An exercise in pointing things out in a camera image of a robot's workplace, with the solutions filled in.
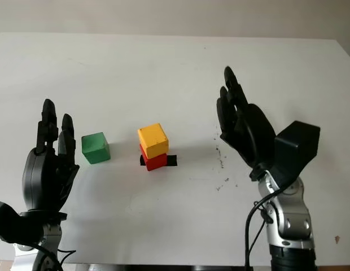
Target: white tabletop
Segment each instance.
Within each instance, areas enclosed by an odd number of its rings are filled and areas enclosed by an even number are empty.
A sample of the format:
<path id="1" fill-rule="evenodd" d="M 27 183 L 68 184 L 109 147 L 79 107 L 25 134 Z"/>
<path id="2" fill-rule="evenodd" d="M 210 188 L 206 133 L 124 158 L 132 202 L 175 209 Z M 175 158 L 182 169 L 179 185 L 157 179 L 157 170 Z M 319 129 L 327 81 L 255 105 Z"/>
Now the white tabletop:
<path id="1" fill-rule="evenodd" d="M 73 117 L 81 166 L 62 209 L 71 262 L 242 265 L 245 219 L 260 196 L 219 139 L 226 65 L 276 132 L 294 120 L 321 127 L 318 156 L 301 174 L 317 264 L 350 264 L 350 58 L 331 40 L 2 33 L 0 200 L 25 211 L 21 177 L 50 98 L 59 123 Z M 178 167 L 148 172 L 137 129 L 157 122 Z M 96 132 L 112 158 L 89 165 L 80 138 Z M 0 259 L 13 257 L 0 241 Z M 269 260 L 264 232 L 251 263 Z"/>

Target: black tape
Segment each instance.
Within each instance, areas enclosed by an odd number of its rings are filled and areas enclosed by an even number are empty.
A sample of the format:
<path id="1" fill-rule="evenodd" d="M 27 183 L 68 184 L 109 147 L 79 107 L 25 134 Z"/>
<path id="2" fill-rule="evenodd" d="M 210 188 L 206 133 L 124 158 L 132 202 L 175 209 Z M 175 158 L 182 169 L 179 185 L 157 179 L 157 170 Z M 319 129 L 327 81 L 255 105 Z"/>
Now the black tape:
<path id="1" fill-rule="evenodd" d="M 167 159 L 168 161 L 167 161 L 166 167 L 177 166 L 177 155 L 168 155 Z M 140 165 L 146 165 L 142 155 L 140 155 Z"/>

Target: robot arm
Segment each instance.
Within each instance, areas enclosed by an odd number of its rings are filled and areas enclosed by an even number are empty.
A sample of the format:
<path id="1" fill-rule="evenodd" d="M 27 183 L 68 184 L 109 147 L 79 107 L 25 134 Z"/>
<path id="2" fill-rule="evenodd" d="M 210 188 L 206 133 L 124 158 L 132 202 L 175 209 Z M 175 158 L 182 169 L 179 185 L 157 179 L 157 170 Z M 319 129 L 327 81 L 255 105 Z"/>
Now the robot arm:
<path id="1" fill-rule="evenodd" d="M 53 149 L 57 139 L 58 155 Z M 59 211 L 80 168 L 75 164 L 75 148 L 70 115 L 64 115 L 58 137 L 55 106 L 45 100 L 37 146 L 28 154 L 22 179 L 28 211 L 18 215 L 0 202 L 0 239 L 15 244 L 12 271 L 62 270 L 57 250 L 62 236 L 60 223 L 67 215 Z"/>
<path id="2" fill-rule="evenodd" d="M 263 203 L 272 270 L 317 270 L 312 224 L 303 201 L 300 172 L 317 155 L 320 128 L 294 121 L 275 136 L 261 109 L 249 104 L 233 71 L 225 68 L 225 83 L 217 100 L 222 134 L 252 168 L 250 178 L 259 182 L 263 200 L 246 222 L 246 270 L 249 264 L 250 219 Z"/>

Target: black cable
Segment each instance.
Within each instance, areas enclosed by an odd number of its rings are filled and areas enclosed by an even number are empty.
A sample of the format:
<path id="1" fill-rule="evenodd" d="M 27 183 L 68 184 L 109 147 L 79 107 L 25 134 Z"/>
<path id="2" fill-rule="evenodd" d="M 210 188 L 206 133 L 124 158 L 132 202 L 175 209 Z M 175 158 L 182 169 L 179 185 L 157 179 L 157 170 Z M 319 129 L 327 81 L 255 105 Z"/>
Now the black cable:
<path id="1" fill-rule="evenodd" d="M 66 251 L 68 252 L 68 254 L 66 256 L 63 257 L 63 259 L 61 260 L 60 264 L 62 265 L 65 261 L 65 259 L 67 259 L 68 257 L 70 257 L 72 254 L 74 254 L 76 252 L 76 250 L 70 250 L 70 251 Z"/>
<path id="2" fill-rule="evenodd" d="M 60 250 L 60 249 L 57 249 L 57 250 L 61 253 L 70 253 L 72 251 L 76 252 L 76 250 Z"/>
<path id="3" fill-rule="evenodd" d="M 35 248 L 35 249 L 43 252 L 43 254 L 45 254 L 48 258 L 50 258 L 53 261 L 53 263 L 55 264 L 58 271 L 63 271 L 63 268 L 62 268 L 60 262 L 58 261 L 56 255 L 54 253 L 52 253 L 51 251 L 49 251 L 47 248 L 44 248 L 44 247 L 40 246 L 39 244 L 35 244 L 35 243 L 21 243 L 21 245 L 27 246 L 27 247 L 32 247 L 32 248 Z"/>
<path id="4" fill-rule="evenodd" d="M 255 242 L 257 241 L 257 239 L 258 239 L 261 231 L 263 230 L 264 226 L 265 226 L 265 220 L 263 220 L 263 223 L 261 224 L 260 229 L 259 229 L 258 233 L 256 234 L 253 243 L 250 246 L 249 254 L 250 254 L 250 252 L 252 252 L 253 246 L 255 245 Z"/>
<path id="5" fill-rule="evenodd" d="M 252 220 L 252 217 L 254 215 L 254 213 L 256 212 L 256 210 L 259 209 L 260 206 L 262 206 L 264 203 L 266 203 L 268 200 L 270 200 L 271 198 L 279 195 L 280 193 L 282 193 L 284 190 L 286 190 L 288 188 L 288 186 L 285 186 L 267 196 L 265 196 L 264 198 L 262 198 L 257 204 L 254 205 L 254 207 L 250 210 L 248 217 L 247 217 L 247 221 L 245 223 L 245 270 L 246 271 L 250 271 L 250 263 L 249 263 L 249 259 L 250 259 L 250 249 L 249 249 L 249 228 L 250 228 L 250 221 Z"/>

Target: stacked blocks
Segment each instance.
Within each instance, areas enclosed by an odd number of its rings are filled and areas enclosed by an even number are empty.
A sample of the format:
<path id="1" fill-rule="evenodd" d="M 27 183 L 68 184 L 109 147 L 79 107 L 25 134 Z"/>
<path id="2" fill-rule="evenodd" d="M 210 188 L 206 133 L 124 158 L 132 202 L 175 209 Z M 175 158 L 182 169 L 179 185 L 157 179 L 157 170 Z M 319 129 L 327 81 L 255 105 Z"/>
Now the stacked blocks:
<path id="1" fill-rule="evenodd" d="M 169 140 L 160 123 L 138 129 L 140 149 L 148 171 L 167 165 Z"/>
<path id="2" fill-rule="evenodd" d="M 86 135 L 81 140 L 82 153 L 90 164 L 100 163 L 111 158 L 110 148 L 102 132 Z"/>

